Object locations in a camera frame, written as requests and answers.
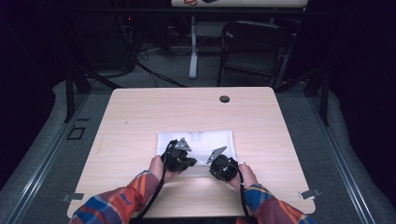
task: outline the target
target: hand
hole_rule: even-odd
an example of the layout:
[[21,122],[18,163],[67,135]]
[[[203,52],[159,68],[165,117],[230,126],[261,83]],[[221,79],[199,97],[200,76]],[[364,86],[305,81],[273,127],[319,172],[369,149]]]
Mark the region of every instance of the hand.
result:
[[[257,177],[251,170],[250,166],[242,163],[239,165],[239,170],[241,171],[242,176],[244,177],[245,189],[247,189],[248,187],[254,184],[259,184],[259,182],[257,181]],[[233,188],[236,191],[239,191],[241,188],[239,173],[230,182],[228,182],[228,184],[233,186]]]
[[[151,159],[151,164],[149,165],[148,170],[152,172],[155,175],[155,177],[157,177],[158,180],[161,180],[161,178],[163,177],[163,161],[161,160],[161,156],[157,155]],[[180,175],[181,173],[182,171],[180,172],[166,171],[164,181],[167,182],[175,175]]]
[[198,4],[197,0],[184,0],[184,4],[190,5],[190,6],[196,6]]

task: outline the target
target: dark background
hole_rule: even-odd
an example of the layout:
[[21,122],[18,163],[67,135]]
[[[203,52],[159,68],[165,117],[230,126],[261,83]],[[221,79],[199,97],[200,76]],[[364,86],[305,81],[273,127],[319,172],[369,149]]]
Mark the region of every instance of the dark background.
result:
[[[49,117],[55,100],[52,88],[64,80],[70,63],[92,68],[92,57],[91,52],[80,47],[81,39],[76,38],[83,32],[70,33],[57,20],[61,17],[45,18],[31,1],[0,4],[3,186]],[[376,185],[395,206],[396,6],[390,1],[311,0],[307,11],[335,10],[345,10],[346,15],[326,20],[303,19],[285,79],[297,78],[326,64],[330,89],[340,100],[350,143]],[[140,21],[140,29],[147,29],[147,33],[157,31],[152,39],[166,47],[169,35],[164,26],[175,20],[153,18],[161,22],[146,17]],[[71,24],[68,28],[78,30],[70,18],[67,21]],[[117,22],[92,21],[93,32],[98,32],[94,30],[95,23],[106,24],[106,30],[113,32],[110,40],[95,40],[98,48],[93,50],[99,63],[110,60],[108,54],[124,55],[111,57],[109,63],[114,64],[129,63],[131,52],[134,57],[122,32],[114,31]],[[103,45],[116,47],[100,51]]]

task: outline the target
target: gray carpet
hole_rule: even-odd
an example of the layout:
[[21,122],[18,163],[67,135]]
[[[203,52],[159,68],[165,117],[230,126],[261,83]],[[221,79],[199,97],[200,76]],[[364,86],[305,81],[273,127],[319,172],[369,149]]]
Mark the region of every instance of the gray carpet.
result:
[[[201,49],[198,61],[198,78],[188,78],[190,68],[190,54],[179,55],[162,50],[148,53],[148,60],[140,61],[148,68],[162,75],[168,76],[179,83],[190,87],[213,87],[216,85],[219,69],[219,56],[213,51]],[[112,78],[112,81],[126,88],[165,87],[173,88],[172,84],[153,78],[141,68],[129,75]],[[84,99],[82,107],[69,126],[63,124],[65,118],[64,83],[57,86],[57,102],[53,108],[49,121],[35,140],[20,167],[9,179],[0,193],[0,223],[6,223],[13,208],[21,197],[23,188],[30,176],[52,147],[52,142],[62,128],[70,133],[73,127],[85,128],[80,140],[67,140],[67,134],[62,137],[60,151],[51,165],[44,182],[21,223],[67,223],[66,210],[68,203],[61,202],[65,193],[74,192],[82,172],[85,160],[101,118],[106,109],[111,90],[103,84],[90,80],[93,91]],[[225,85],[262,85],[259,79],[247,79],[242,82],[236,76],[224,79]],[[296,148],[304,170],[308,186],[311,189],[320,189],[322,195],[317,197],[316,212],[311,216],[318,223],[361,223],[356,209],[350,200],[347,189],[338,170],[334,165],[330,144],[323,131],[320,121],[315,118],[316,111],[312,109],[310,100],[304,97],[299,86],[292,91],[277,95],[279,105],[290,131],[291,139]],[[396,213],[388,199],[375,187],[370,176],[364,170],[347,140],[347,129],[339,110],[336,97],[331,94],[329,108],[330,129],[341,148],[351,173],[361,187],[362,195],[377,223],[395,223]],[[229,218],[199,218],[199,219],[166,219],[148,220],[147,223],[230,223]]]

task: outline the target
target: cuff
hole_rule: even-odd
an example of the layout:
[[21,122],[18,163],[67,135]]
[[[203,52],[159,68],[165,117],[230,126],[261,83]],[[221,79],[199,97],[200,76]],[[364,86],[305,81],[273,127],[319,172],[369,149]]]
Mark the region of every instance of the cuff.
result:
[[253,212],[256,212],[264,201],[273,197],[274,195],[261,184],[252,185],[245,191],[246,204]]
[[152,172],[146,170],[137,175],[131,183],[129,183],[128,188],[134,188],[143,196],[144,203],[146,203],[154,194],[159,184],[160,180]]

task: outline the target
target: wooden tabletop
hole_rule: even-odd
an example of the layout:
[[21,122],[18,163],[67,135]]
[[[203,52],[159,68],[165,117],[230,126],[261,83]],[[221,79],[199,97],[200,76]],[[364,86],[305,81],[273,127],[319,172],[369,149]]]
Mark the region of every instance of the wooden tabletop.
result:
[[[230,97],[222,103],[222,95]],[[275,196],[311,214],[312,200],[275,94],[270,88],[165,88],[113,91],[76,188],[81,201],[126,186],[149,168],[158,133],[232,130],[239,161],[251,166]],[[228,217],[244,215],[240,198],[213,176],[177,176],[145,217]]]
[[[196,7],[305,7],[307,0],[198,0]],[[190,7],[184,0],[172,0],[173,7]]]

